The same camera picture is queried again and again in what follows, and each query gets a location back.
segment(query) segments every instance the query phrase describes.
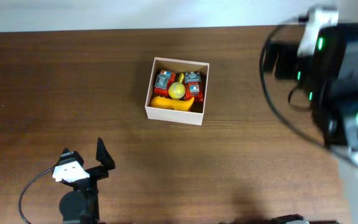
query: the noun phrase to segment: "box of items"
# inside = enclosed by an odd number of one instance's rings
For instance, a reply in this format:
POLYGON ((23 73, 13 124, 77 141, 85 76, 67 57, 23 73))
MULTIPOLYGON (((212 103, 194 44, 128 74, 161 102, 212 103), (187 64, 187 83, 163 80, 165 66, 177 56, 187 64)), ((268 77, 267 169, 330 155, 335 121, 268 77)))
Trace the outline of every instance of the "box of items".
POLYGON ((201 125, 209 64, 154 58, 145 109, 149 119, 201 125))

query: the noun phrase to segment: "white backdrop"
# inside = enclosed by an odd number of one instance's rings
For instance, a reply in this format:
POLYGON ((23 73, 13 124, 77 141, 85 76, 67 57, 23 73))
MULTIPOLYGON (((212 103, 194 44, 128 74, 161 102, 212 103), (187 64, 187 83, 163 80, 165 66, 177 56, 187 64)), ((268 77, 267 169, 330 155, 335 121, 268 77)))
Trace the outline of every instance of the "white backdrop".
POLYGON ((273 25, 317 3, 358 21, 358 0, 0 0, 0 32, 273 25))

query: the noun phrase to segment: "brown wooden surface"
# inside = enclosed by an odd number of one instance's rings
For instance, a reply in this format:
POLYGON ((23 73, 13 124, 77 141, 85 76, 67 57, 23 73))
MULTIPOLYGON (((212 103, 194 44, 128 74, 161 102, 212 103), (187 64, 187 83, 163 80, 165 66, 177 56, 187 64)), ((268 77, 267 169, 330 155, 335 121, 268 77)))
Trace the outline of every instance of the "brown wooden surface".
MULTIPOLYGON (((99 182, 104 222, 218 223, 299 213, 350 223, 337 162, 281 125, 262 96, 257 65, 271 29, 0 34, 0 223, 21 223, 22 188, 64 147, 78 151, 85 168, 97 165, 97 137, 117 165, 99 182), (147 119, 154 57, 211 64, 202 126, 147 119)), ((287 106, 294 83, 267 81, 278 108, 318 138, 310 115, 287 106)), ((25 215, 61 223, 58 204, 70 190, 51 175, 41 178, 24 196, 25 215)))

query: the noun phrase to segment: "white box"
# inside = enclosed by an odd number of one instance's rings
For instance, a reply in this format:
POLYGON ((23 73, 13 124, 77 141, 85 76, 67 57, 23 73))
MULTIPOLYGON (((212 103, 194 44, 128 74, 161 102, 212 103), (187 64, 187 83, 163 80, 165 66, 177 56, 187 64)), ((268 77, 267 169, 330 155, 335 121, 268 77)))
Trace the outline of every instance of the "white box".
POLYGON ((154 58, 152 74, 150 76, 149 90, 147 91, 147 98, 145 109, 149 119, 157 119, 161 121, 171 121, 185 124, 201 125, 203 123, 205 104, 206 104, 206 90, 208 86, 208 72, 209 63, 191 62, 185 60, 176 60, 169 58, 154 58), (176 111, 154 108, 150 106, 150 101, 153 97, 154 83, 157 75, 161 70, 175 72, 194 72, 197 71, 201 75, 202 85, 204 89, 204 103, 194 102, 191 107, 192 112, 176 111))

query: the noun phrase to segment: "yellow-green ball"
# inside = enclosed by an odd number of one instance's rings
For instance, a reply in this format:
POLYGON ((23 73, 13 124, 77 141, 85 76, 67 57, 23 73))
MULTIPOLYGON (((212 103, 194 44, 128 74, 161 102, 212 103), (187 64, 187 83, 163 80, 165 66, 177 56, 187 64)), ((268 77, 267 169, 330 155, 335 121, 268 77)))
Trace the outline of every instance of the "yellow-green ball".
POLYGON ((168 94, 172 99, 179 100, 185 95, 185 86, 182 83, 175 82, 168 89, 168 94))

